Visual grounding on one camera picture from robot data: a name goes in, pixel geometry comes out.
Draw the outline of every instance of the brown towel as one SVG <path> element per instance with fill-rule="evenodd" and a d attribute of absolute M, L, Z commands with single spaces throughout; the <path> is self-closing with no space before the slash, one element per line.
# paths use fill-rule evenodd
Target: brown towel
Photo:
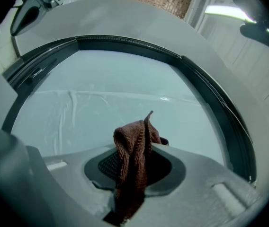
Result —
<path fill-rule="evenodd" d="M 151 143 L 168 145 L 160 138 L 158 131 L 151 125 L 149 118 L 117 128 L 114 141 L 118 151 L 121 171 L 118 175 L 115 196 L 115 221 L 120 225 L 130 219 L 144 202 L 147 186 L 148 165 L 152 152 Z"/>

